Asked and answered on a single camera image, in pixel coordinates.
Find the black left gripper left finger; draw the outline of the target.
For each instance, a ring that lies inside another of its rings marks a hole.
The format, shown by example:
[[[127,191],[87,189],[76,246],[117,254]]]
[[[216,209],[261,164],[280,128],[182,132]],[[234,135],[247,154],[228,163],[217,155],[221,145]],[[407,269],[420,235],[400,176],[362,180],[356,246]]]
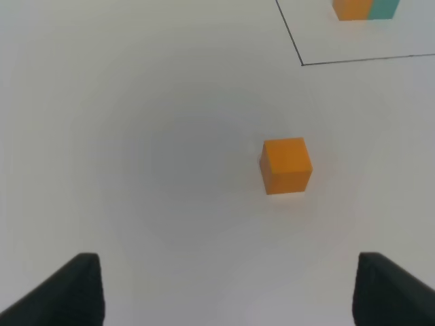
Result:
[[[2,325],[102,325],[105,298],[96,253],[80,253],[1,312]]]

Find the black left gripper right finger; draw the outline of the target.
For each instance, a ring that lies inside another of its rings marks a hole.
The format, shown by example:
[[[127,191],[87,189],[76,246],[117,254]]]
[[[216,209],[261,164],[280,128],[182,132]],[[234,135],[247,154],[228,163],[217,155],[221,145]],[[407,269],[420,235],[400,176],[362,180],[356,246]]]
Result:
[[[362,252],[353,291],[355,325],[433,325],[434,290],[375,252]]]

